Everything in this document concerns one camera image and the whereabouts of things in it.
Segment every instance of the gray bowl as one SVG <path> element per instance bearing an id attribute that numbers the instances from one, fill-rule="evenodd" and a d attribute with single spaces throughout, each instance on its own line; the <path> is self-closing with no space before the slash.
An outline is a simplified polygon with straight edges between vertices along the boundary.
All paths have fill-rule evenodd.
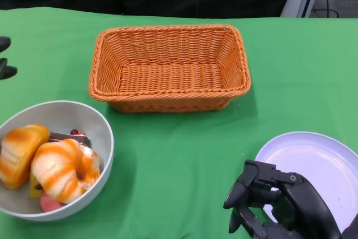
<path id="1" fill-rule="evenodd" d="M 92 107 L 74 101 L 52 101 L 25 109 L 0 126 L 0 140 L 12 129 L 27 124 L 41 124 L 52 132 L 69 133 L 77 129 L 86 133 L 92 149 L 100 158 L 101 176 L 76 201 L 43 213 L 38 199 L 30 199 L 29 183 L 18 190 L 8 190 L 0 182 L 0 211 L 31 221 L 53 221 L 72 215 L 89 204 L 102 190 L 113 162 L 113 133 L 108 121 Z"/>

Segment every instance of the green table surface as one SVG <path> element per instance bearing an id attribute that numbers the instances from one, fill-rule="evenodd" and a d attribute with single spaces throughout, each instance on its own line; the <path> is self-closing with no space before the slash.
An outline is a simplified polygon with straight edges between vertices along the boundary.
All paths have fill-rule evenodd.
<path id="1" fill-rule="evenodd" d="M 32 8 L 0 11 L 0 22 L 0 35 L 12 39 L 1 57 L 18 68 L 0 81 L 0 123 L 40 102 L 75 100 L 102 112 L 115 136 L 111 175 L 90 205 L 49 223 L 0 214 L 0 238 L 248 238 L 243 228 L 228 234 L 223 202 L 244 161 L 268 140 L 305 130 L 358 150 L 358 20 L 199 20 Z M 252 76 L 250 92 L 224 110 L 121 114 L 88 95 L 102 30 L 215 23 L 242 33 Z"/>

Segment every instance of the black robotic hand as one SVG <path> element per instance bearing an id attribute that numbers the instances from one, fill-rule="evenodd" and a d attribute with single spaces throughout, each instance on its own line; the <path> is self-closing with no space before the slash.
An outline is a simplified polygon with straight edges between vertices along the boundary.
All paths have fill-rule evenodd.
<path id="1" fill-rule="evenodd" d="M 0 53 L 5 51 L 11 45 L 11 39 L 6 36 L 0 36 Z M 17 68 L 7 65 L 6 58 L 0 58 L 0 80 L 11 78 L 16 75 Z"/>
<path id="2" fill-rule="evenodd" d="M 260 223 L 249 209 L 271 204 L 278 223 Z M 327 205 L 300 174 L 275 165 L 246 161 L 224 203 L 232 208 L 229 233 L 242 225 L 254 239 L 357 239 L 358 217 L 341 234 Z"/>

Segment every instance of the toy bread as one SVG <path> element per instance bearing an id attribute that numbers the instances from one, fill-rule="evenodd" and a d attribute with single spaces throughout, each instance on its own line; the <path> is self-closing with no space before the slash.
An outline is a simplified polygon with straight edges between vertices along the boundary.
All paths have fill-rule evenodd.
<path id="1" fill-rule="evenodd" d="M 0 180 L 5 187 L 18 189 L 26 182 L 36 150 L 49 137 L 49 130 L 37 124 L 11 130 L 5 135 L 0 152 Z"/>
<path id="2" fill-rule="evenodd" d="M 69 204 L 84 194 L 100 176 L 98 155 L 74 139 L 43 144 L 31 172 L 54 200 Z"/>

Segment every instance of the orange wicker basket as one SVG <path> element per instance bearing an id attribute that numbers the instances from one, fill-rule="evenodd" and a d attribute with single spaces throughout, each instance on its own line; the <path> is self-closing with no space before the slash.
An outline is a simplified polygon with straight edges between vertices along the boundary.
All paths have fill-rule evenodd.
<path id="1" fill-rule="evenodd" d="M 96 41 L 89 94 L 122 112 L 219 110 L 251 85 L 229 25 L 108 29 Z"/>

